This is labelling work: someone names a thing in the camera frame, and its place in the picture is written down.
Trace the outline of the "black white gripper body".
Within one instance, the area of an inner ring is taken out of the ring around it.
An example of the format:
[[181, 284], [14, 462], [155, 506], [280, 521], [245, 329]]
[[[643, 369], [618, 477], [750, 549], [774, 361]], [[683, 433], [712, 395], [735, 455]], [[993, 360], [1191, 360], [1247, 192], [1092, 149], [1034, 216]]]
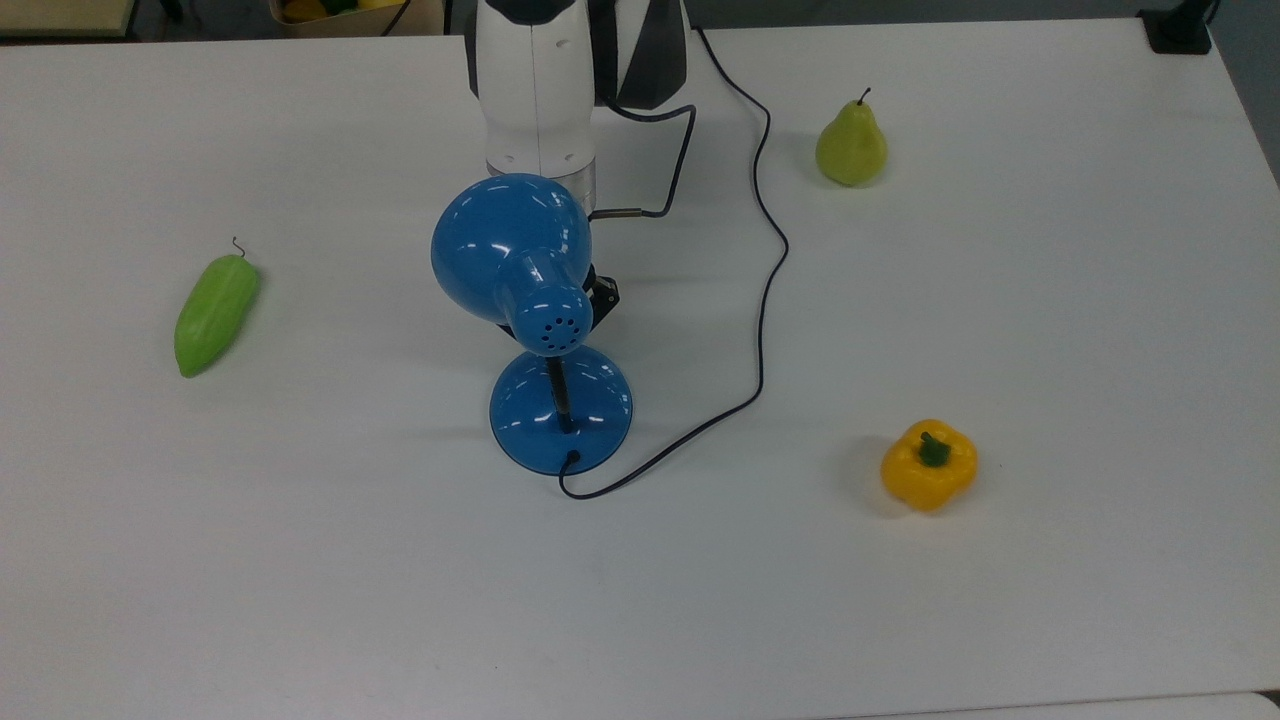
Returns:
[[584, 281], [584, 293], [591, 305], [593, 328], [599, 327], [620, 304], [617, 282], [608, 275], [600, 275], [594, 265], [589, 266], [588, 277]]

